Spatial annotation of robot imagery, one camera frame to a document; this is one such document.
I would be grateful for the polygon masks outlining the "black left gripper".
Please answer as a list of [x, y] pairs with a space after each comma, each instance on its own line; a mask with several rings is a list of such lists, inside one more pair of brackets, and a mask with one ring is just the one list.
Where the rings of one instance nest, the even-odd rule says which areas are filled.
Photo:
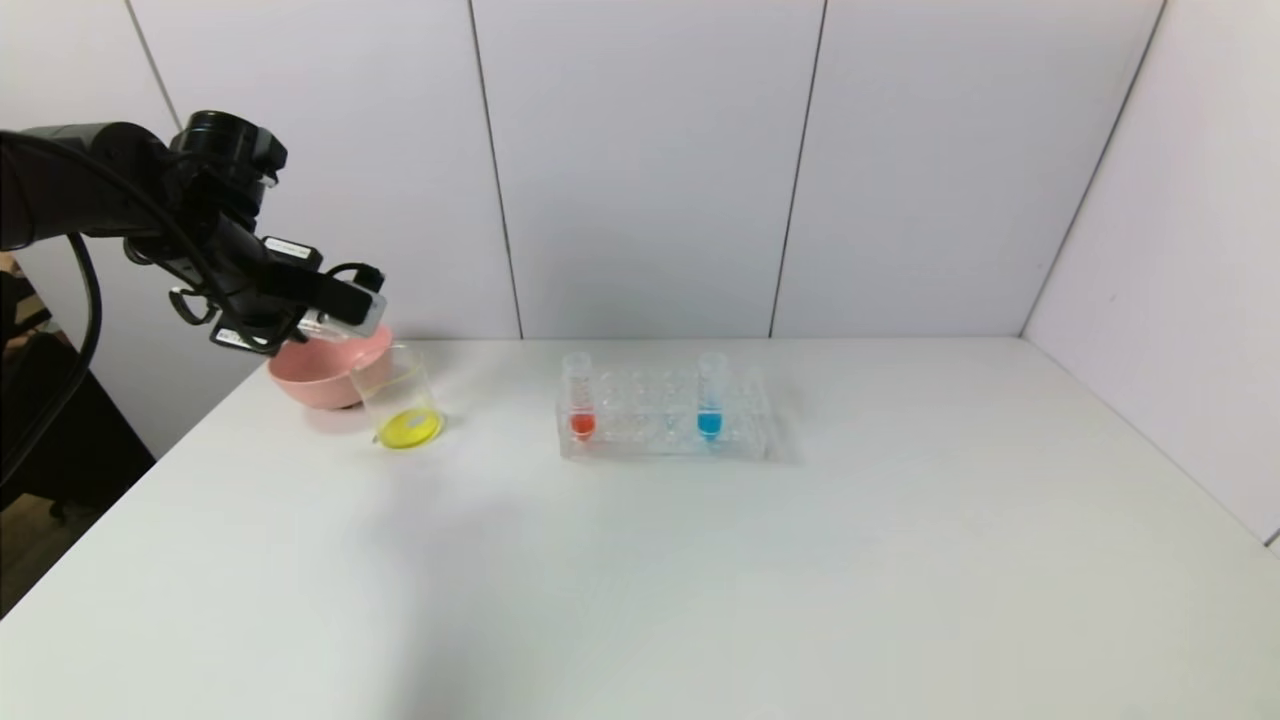
[[209, 224], [209, 299], [218, 310], [211, 340], [228, 347], [274, 355], [300, 340], [321, 277], [316, 249], [253, 234], [224, 211]]

